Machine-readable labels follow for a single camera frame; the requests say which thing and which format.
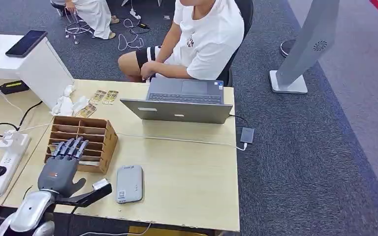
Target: person's hand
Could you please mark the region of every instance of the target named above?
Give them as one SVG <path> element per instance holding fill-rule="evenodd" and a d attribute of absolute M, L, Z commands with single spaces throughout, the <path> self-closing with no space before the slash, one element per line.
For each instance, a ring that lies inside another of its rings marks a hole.
<path fill-rule="evenodd" d="M 141 67 L 141 77 L 143 80 L 146 80 L 155 74 L 154 66 L 156 63 L 157 62 L 152 60 L 144 63 L 144 65 Z"/>
<path fill-rule="evenodd" d="M 70 11 L 70 13 L 74 13 L 76 11 L 76 7 L 71 1 L 66 2 L 66 9 Z"/>

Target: white tissue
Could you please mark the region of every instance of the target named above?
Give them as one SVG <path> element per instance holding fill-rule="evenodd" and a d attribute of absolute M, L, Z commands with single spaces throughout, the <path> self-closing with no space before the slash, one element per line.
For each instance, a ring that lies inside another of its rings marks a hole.
<path fill-rule="evenodd" d="M 71 93 L 74 91 L 74 86 L 69 85 L 64 90 L 64 95 L 57 100 L 57 104 L 51 110 L 53 116 L 72 116 L 76 112 L 85 108 L 88 105 L 88 100 L 85 96 L 81 96 L 75 103 L 70 99 Z"/>

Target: black shorts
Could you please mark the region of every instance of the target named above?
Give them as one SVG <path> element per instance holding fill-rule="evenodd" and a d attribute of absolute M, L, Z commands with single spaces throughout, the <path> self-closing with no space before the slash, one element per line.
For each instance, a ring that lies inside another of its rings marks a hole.
<path fill-rule="evenodd" d="M 138 67 L 141 67 L 144 65 L 144 63 L 151 61 L 151 60 L 156 60 L 156 56 L 160 52 L 161 46 L 155 46 L 155 47 L 147 47 L 147 48 L 142 48 L 141 50 L 137 50 L 135 52 L 135 55 L 137 56 L 137 62 L 138 62 Z"/>

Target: foot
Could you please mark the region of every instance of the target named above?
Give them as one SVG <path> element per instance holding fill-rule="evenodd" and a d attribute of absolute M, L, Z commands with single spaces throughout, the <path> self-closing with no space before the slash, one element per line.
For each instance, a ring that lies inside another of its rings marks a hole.
<path fill-rule="evenodd" d="M 108 39 L 113 39 L 113 38 L 115 38 L 115 36 L 116 36 L 116 34 L 114 33 L 114 32 L 110 32 L 109 33 L 109 36 L 108 36 Z"/>
<path fill-rule="evenodd" d="M 111 24 L 117 24 L 120 22 L 120 19 L 118 19 L 116 16 L 111 16 Z"/>

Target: laptop keyboard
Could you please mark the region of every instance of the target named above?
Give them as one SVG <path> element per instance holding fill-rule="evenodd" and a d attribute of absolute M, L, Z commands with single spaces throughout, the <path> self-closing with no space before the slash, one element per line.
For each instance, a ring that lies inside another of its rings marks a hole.
<path fill-rule="evenodd" d="M 188 102 L 221 104 L 221 96 L 150 93 L 149 100 L 165 102 Z"/>

